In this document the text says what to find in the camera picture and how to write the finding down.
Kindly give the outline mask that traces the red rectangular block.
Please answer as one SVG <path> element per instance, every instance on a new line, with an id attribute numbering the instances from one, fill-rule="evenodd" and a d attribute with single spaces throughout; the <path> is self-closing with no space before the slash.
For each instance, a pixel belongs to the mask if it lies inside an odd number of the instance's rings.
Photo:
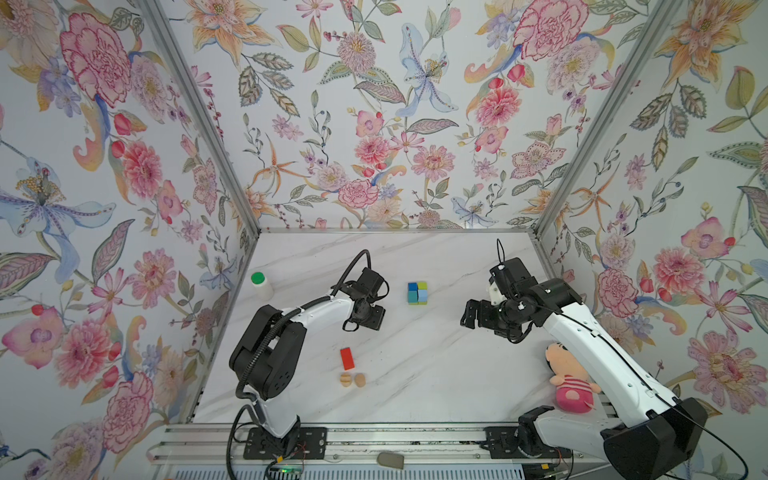
<path id="1" fill-rule="evenodd" d="M 342 360 L 342 366 L 345 371 L 350 371 L 355 368 L 354 357 L 349 347 L 341 349 L 340 356 Z"/>

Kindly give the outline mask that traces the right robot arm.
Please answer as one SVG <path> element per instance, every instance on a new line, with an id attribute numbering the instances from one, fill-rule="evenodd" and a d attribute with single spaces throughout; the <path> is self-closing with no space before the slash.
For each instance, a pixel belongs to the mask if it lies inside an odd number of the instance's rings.
<path id="1" fill-rule="evenodd" d="M 467 301 L 462 326 L 489 329 L 511 344 L 534 328 L 554 340 L 545 351 L 554 405 L 524 413 L 509 433 L 488 428 L 493 454 L 581 452 L 607 461 L 624 479 L 657 479 L 693 458 L 705 431 L 705 408 L 645 371 L 568 283 L 538 282 L 513 258 L 491 268 L 488 294 Z"/>

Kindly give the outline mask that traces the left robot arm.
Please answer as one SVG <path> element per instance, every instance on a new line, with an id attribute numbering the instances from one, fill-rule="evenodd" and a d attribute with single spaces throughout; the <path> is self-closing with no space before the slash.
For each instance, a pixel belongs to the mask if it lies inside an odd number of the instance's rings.
<path id="1" fill-rule="evenodd" d="M 293 379 L 311 330 L 337 325 L 352 333 L 359 328 L 377 331 L 385 315 L 379 301 L 388 282 L 370 267 L 356 280 L 343 278 L 326 295 L 301 306 L 259 308 L 230 359 L 237 378 L 235 397 L 256 426 L 257 451 L 268 457 L 287 457 L 299 444 L 301 420 L 292 402 L 279 397 Z"/>

